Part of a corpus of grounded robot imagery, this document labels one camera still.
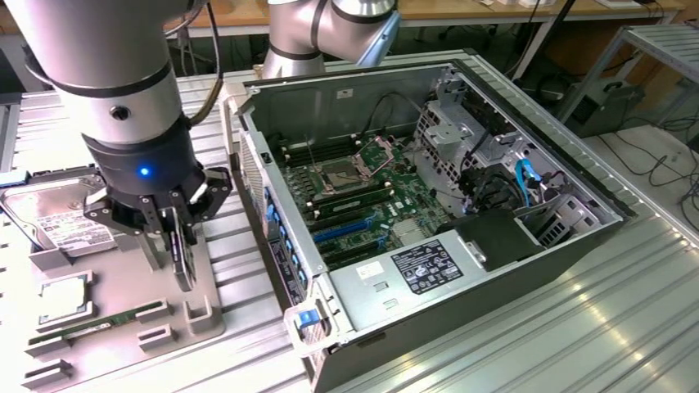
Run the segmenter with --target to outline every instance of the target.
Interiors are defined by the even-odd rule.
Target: wooden table
[[[661,23],[669,23],[678,11],[685,9],[685,5],[678,0],[659,0],[659,2],[666,13]],[[552,7],[539,7],[532,17],[531,8],[519,5],[504,6],[498,1],[487,7],[475,0],[399,0],[400,26],[424,28],[452,25],[499,25],[524,23],[532,17],[532,21],[542,23],[542,26],[516,69],[515,77],[518,78],[530,65],[563,3],[564,0],[558,0],[558,4]],[[212,4],[222,36],[268,33],[270,14],[266,0],[212,0]],[[650,16],[645,7],[619,10],[607,8],[595,0],[576,0],[566,20],[621,20],[646,17],[658,18],[661,14]],[[18,35],[19,29],[6,7],[0,7],[0,33],[6,34],[0,35],[4,37],[4,39],[0,38],[0,48],[11,53],[10,62],[28,90],[28,85],[36,86],[36,81],[26,81],[27,78],[34,79],[34,77],[24,70],[23,56],[22,58],[15,57],[16,53],[22,53],[18,48],[22,48],[23,40]],[[192,37],[211,36],[206,11],[192,22],[190,35]],[[630,70],[634,64],[635,62],[630,61],[625,68],[629,67]]]

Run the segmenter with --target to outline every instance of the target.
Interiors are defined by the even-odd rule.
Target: pcie slot
[[[366,229],[371,228],[371,224],[374,224],[374,216],[362,219],[359,222],[343,225],[339,228],[330,229],[328,231],[316,234],[314,236],[314,242],[326,242],[327,240],[335,239],[336,237],[346,236],[350,233],[364,231]]]
[[[323,231],[324,229],[336,227],[338,225],[343,225],[344,223],[348,223],[351,221],[356,221],[362,217],[364,217],[364,213],[362,213],[360,211],[351,211],[350,213],[344,213],[342,215],[336,215],[335,217],[332,217],[330,219],[324,219],[324,220],[316,221],[308,227],[308,231],[310,232]]]
[[[371,243],[366,243],[362,246],[356,246],[350,250],[343,250],[336,254],[324,256],[326,264],[338,264],[346,263],[351,259],[355,259],[360,256],[374,255],[374,253],[382,248],[384,239],[379,239]]]

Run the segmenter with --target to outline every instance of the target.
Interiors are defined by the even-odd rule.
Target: blue pcie slot
[[[371,224],[374,223],[374,216],[371,216],[367,219],[363,219],[362,221],[344,225],[336,229],[331,229],[327,232],[319,233],[314,236],[314,242],[320,243],[326,242],[330,239],[335,239],[336,237],[344,236],[350,233],[355,233],[359,231],[364,231],[371,227]]]

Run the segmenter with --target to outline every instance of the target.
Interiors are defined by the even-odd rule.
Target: aluminum profile table
[[[560,121],[564,122],[570,118],[587,88],[602,76],[625,43],[663,62],[695,84],[699,83],[699,29],[689,25],[625,26],[602,52],[580,87],[566,97],[558,111]],[[674,110],[686,99],[686,95],[681,96],[670,109]]]
[[[554,283],[336,391],[699,390],[699,239],[479,56],[440,52],[396,56],[387,64],[454,58],[483,76],[639,216]],[[338,63],[330,69],[348,67]],[[252,78],[252,73],[243,72],[228,74],[226,79],[240,82]],[[212,81],[211,76],[180,79],[186,113],[202,104]],[[15,148],[18,168],[75,166],[80,157],[74,161],[71,157],[82,151],[79,137],[64,142],[76,143],[74,154],[44,158],[48,146],[71,135],[64,117],[55,94],[26,96]],[[215,111],[206,124],[192,129],[204,165],[226,162],[219,122]],[[0,243],[10,240],[0,249],[0,264],[6,264],[0,309],[14,301],[7,287],[12,264],[27,263],[27,244],[12,232],[11,226],[0,224]],[[226,333],[71,391],[310,390],[235,193],[215,220],[206,223],[204,232],[224,304]],[[11,341],[6,329],[0,325],[0,340]],[[16,376],[8,373],[15,362],[8,356],[10,349],[3,347],[0,375],[7,377],[0,378],[0,391],[24,391],[15,387]]]

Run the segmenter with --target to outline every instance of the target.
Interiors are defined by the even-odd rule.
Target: chipset heatsink
[[[394,235],[400,239],[400,243],[406,246],[427,238],[423,228],[415,219],[404,219],[395,223],[391,230],[394,231]]]

